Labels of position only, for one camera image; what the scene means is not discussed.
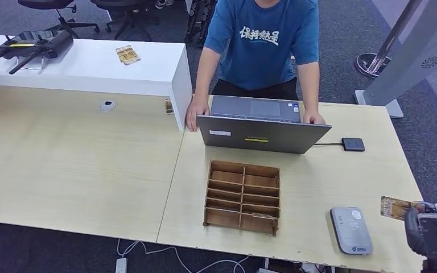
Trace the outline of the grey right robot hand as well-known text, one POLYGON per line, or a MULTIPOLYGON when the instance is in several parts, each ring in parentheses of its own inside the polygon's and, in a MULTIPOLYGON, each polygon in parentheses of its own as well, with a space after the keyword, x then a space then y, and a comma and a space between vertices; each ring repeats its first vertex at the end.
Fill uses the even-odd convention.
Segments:
POLYGON ((437 203, 420 202, 404 216, 407 244, 426 259, 421 272, 437 272, 437 203))

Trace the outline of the person's left hand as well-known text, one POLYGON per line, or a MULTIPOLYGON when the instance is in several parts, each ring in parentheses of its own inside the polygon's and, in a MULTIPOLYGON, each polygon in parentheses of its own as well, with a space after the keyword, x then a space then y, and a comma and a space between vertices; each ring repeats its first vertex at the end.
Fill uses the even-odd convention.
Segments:
POLYGON ((319 114, 317 110, 309 109, 305 110, 303 114, 303 122, 315 125, 325 125, 324 118, 319 114))

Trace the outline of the person's right hand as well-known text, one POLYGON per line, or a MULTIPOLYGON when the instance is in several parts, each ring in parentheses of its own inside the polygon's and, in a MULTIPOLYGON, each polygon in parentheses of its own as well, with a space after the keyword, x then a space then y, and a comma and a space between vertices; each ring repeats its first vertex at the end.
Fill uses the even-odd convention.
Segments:
POLYGON ((186 113, 185 124, 187 129, 191 132, 196 132, 197 125, 197 116, 198 115, 208 115, 209 114, 209 98, 208 95, 199 96, 194 95, 186 113))

